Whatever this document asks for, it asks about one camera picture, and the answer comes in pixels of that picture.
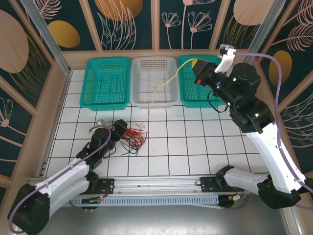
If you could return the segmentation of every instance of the white basket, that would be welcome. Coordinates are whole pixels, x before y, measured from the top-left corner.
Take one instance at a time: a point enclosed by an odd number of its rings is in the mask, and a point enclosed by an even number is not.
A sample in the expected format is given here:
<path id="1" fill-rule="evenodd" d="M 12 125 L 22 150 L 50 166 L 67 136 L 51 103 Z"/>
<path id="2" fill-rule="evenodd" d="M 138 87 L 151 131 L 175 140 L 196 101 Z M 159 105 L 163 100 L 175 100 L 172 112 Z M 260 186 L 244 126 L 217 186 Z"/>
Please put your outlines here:
<path id="1" fill-rule="evenodd" d="M 131 103 L 140 109 L 171 108 L 180 101 L 176 60 L 169 56 L 139 57 L 132 61 Z"/>

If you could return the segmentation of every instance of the yellow wire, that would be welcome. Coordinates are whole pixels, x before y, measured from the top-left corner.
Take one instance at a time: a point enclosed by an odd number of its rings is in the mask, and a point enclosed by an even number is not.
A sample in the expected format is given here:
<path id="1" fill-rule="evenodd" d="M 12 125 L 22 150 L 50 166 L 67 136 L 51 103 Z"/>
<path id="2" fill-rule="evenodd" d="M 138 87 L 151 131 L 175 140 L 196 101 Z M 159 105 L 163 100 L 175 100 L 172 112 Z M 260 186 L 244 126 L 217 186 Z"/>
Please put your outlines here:
<path id="1" fill-rule="evenodd" d="M 150 108 L 149 108 L 149 105 L 150 105 L 150 104 L 153 104 L 153 103 L 155 102 L 155 100 L 157 99 L 156 96 L 155 96 L 155 92 L 157 92 L 157 88 L 163 87 L 163 86 L 166 86 L 167 84 L 169 84 L 169 83 L 178 75 L 179 70 L 180 70 L 182 67 L 184 67 L 188 62 L 192 61 L 193 59 L 194 59 L 194 58 L 189 59 L 189 60 L 186 60 L 186 61 L 177 69 L 175 75 L 174 75 L 170 80 L 168 80 L 166 83 L 154 87 L 154 91 L 153 91 L 154 99 L 153 99 L 153 101 L 152 101 L 151 103 L 148 103 L 148 118 L 147 118 L 144 122 L 142 122 L 141 125 L 142 125 L 143 128 L 144 128 L 143 124 L 144 124 L 146 121 L 148 121 L 149 118 L 150 118 Z"/>

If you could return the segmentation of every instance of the tangled wires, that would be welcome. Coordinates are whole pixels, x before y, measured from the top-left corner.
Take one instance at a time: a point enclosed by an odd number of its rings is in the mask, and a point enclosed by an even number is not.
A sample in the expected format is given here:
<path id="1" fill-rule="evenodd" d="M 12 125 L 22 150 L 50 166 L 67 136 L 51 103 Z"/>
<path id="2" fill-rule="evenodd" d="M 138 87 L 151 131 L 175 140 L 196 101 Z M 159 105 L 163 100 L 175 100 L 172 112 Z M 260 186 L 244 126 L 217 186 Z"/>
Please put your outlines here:
<path id="1" fill-rule="evenodd" d="M 127 128 L 127 131 L 124 133 L 120 140 L 122 146 L 127 151 L 127 153 L 124 153 L 122 155 L 131 153 L 136 154 L 137 156 L 139 149 L 146 141 L 148 132 L 143 132 L 139 125 L 136 124 L 136 126 L 138 126 L 139 129 Z"/>

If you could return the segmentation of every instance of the teal basket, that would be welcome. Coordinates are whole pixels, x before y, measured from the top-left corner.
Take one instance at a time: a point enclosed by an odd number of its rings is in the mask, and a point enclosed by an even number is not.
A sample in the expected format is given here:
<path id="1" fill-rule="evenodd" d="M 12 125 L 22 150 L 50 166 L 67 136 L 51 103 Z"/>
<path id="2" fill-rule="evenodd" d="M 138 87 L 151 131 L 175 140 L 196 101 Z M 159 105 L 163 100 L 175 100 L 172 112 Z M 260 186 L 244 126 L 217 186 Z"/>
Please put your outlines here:
<path id="1" fill-rule="evenodd" d="M 80 106 L 93 111 L 123 110 L 130 99 L 131 61 L 126 57 L 87 62 Z"/>
<path id="2" fill-rule="evenodd" d="M 217 56 L 212 55 L 183 55 L 178 58 L 179 67 L 187 60 L 199 58 L 219 64 L 221 60 Z M 191 69 L 192 61 L 188 62 L 179 71 L 180 98 L 186 108 L 209 108 L 211 107 L 207 101 L 207 94 L 212 91 L 208 86 L 197 86 L 194 81 L 196 77 Z M 218 107 L 223 102 L 213 94 L 209 99 L 214 107 Z"/>

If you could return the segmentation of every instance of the black bracket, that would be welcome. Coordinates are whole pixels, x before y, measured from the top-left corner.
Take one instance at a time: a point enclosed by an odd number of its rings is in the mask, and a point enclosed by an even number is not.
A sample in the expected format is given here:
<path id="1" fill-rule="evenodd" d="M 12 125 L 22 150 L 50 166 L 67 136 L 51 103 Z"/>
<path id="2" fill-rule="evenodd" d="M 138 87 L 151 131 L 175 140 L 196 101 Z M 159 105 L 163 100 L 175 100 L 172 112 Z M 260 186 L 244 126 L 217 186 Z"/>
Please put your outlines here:
<path id="1" fill-rule="evenodd" d="M 113 194 L 114 192 L 114 179 L 98 179 L 97 187 L 95 187 L 94 191 L 88 189 L 87 191 L 83 192 L 82 194 L 104 194 L 101 188 L 108 188 L 109 194 Z"/>
<path id="2" fill-rule="evenodd" d="M 200 178 L 202 192 L 236 192 L 236 187 L 224 186 L 223 188 L 216 181 L 215 176 Z"/>

